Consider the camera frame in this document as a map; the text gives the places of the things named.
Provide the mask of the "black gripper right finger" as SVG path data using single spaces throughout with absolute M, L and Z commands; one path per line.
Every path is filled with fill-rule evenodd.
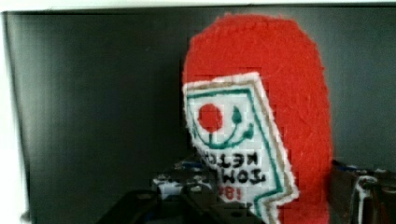
M 396 175 L 332 162 L 333 224 L 396 224 Z

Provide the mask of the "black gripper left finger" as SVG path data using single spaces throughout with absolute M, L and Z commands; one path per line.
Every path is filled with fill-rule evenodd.
M 217 194 L 217 178 L 203 161 L 187 158 L 159 172 L 151 180 L 151 189 L 163 201 L 173 201 L 184 193 L 184 188 L 200 186 Z

